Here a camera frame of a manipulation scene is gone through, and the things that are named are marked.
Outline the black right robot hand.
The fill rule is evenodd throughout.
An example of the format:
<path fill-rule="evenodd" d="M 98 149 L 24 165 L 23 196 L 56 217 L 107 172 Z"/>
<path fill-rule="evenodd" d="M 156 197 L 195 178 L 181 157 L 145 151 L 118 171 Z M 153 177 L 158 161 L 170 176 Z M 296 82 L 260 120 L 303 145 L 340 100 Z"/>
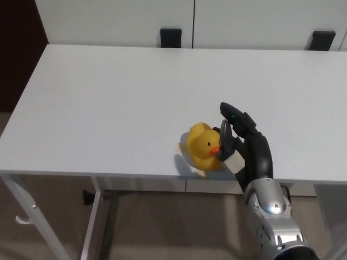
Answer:
<path fill-rule="evenodd" d="M 256 129 L 256 123 L 248 113 L 242 112 L 232 105 L 222 102 L 220 112 L 224 116 L 220 134 L 217 159 L 226 163 L 235 152 L 239 152 L 245 161 L 245 166 L 235 174 L 241 190 L 256 179 L 273 178 L 273 160 L 268 141 Z"/>

